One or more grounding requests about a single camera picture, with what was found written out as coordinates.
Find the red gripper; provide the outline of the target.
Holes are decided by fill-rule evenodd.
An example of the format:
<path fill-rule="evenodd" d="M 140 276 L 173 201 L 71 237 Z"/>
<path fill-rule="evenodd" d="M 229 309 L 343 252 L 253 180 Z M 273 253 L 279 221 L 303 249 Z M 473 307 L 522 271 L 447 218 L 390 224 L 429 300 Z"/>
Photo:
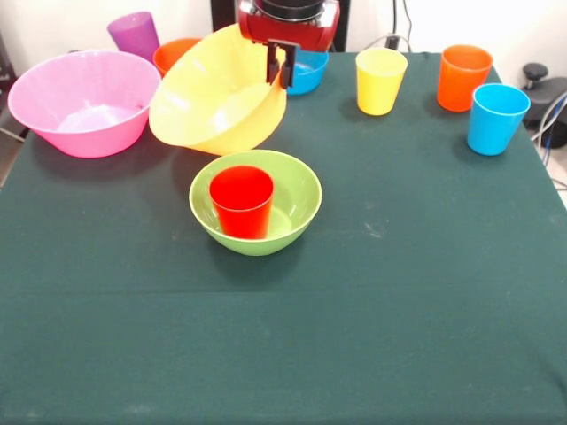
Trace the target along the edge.
<path fill-rule="evenodd" d="M 340 17 L 339 1 L 239 1 L 237 21 L 244 38 L 267 45 L 266 83 L 279 71 L 275 43 L 285 52 L 280 85 L 293 84 L 298 45 L 303 50 L 325 51 L 335 36 Z"/>

